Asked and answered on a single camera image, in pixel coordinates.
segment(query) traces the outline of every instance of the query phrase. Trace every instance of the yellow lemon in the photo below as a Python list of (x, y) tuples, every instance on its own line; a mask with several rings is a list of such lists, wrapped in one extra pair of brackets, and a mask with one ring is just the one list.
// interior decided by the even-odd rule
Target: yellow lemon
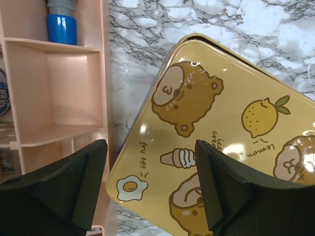
[(278, 122), (279, 112), (290, 114), (289, 109), (283, 106), (289, 99), (289, 96), (284, 96), (275, 104), (270, 102), (269, 97), (252, 102), (242, 113), (243, 128), (250, 132), (252, 138), (269, 133)]

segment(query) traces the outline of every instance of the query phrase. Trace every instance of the egg yolk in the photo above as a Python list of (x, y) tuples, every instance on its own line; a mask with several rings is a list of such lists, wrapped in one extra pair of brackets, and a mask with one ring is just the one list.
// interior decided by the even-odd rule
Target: egg yolk
[(123, 185), (123, 189), (126, 192), (133, 192), (138, 187), (138, 184), (134, 181), (128, 181)]

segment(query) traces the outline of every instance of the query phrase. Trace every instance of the marble surface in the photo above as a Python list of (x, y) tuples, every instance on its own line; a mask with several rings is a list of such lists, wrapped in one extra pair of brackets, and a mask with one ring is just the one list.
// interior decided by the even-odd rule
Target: marble surface
[[(115, 150), (119, 152), (163, 59), (203, 33), (315, 100), (312, 0), (112, 0)], [(165, 236), (120, 207), (120, 236)]]

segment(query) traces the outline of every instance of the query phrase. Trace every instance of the brown bear face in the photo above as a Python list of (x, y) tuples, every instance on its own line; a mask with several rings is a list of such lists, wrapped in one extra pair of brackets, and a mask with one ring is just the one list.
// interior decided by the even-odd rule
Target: brown bear face
[(287, 142), (276, 157), (273, 174), (296, 183), (315, 184), (315, 136), (297, 136)]
[(212, 236), (197, 173), (182, 182), (169, 198), (170, 214), (188, 236)]
[(189, 137), (194, 123), (211, 109), (223, 81), (198, 63), (182, 61), (171, 65), (152, 97), (152, 111), (175, 126), (178, 135)]

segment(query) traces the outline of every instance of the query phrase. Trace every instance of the green leaf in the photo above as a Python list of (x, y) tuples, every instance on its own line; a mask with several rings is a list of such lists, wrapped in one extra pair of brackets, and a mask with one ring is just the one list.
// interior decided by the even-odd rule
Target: green leaf
[(290, 115), (291, 112), (288, 108), (286, 107), (277, 107), (278, 112), (285, 114), (285, 115)]
[(279, 98), (278, 101), (276, 101), (275, 106), (276, 107), (281, 107), (283, 105), (285, 105), (288, 101), (290, 100), (290, 96), (284, 96), (282, 98)]

